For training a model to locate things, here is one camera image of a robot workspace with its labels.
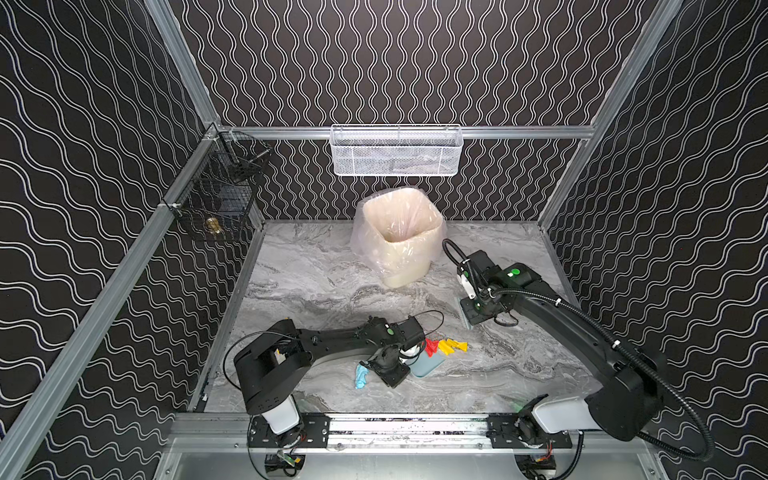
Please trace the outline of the teal dustpan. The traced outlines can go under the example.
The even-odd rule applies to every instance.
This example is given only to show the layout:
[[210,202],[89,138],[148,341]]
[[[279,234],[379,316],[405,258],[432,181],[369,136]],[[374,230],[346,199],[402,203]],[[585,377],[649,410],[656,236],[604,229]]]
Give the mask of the teal dustpan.
[[442,352],[436,352],[432,356],[427,353],[421,353],[416,359],[408,360],[405,364],[410,368],[410,372],[417,378],[424,378],[441,366],[447,360],[447,356]]

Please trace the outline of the teal hand brush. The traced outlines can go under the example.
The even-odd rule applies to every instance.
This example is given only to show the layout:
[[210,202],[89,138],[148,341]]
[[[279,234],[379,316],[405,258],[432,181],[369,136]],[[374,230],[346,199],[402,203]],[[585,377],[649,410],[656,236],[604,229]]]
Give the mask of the teal hand brush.
[[470,322],[469,313],[467,312],[467,304],[459,302],[459,311],[460,311],[460,315],[461,315],[461,319],[462,319],[463,325],[468,330],[472,330],[474,328],[474,326]]

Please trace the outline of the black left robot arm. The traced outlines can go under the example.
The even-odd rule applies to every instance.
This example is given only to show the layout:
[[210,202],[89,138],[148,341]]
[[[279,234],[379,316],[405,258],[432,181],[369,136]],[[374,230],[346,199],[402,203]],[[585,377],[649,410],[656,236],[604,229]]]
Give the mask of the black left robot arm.
[[413,316],[399,323],[369,317],[360,326],[333,330],[300,329],[291,319],[280,320],[234,357],[246,412],[263,417],[273,433],[284,434],[301,423],[293,391],[312,367],[355,358],[395,388],[410,373],[401,355],[425,340]]

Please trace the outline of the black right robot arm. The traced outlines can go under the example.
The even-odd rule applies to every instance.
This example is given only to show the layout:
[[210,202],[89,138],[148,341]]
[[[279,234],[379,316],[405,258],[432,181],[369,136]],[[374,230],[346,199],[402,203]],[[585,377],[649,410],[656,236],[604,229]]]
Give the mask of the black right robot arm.
[[[468,325],[519,312],[566,347],[600,384],[592,393],[540,395],[529,401],[515,424],[520,441],[540,445],[560,432],[601,430],[619,441],[641,439],[682,459],[708,461],[713,457],[711,430],[667,381],[663,354],[619,339],[523,263],[501,268],[485,251],[466,254],[450,239],[443,240],[442,248],[467,293],[460,306]],[[700,450],[676,447],[645,432],[645,426],[668,402],[679,405],[689,416],[702,438]]]

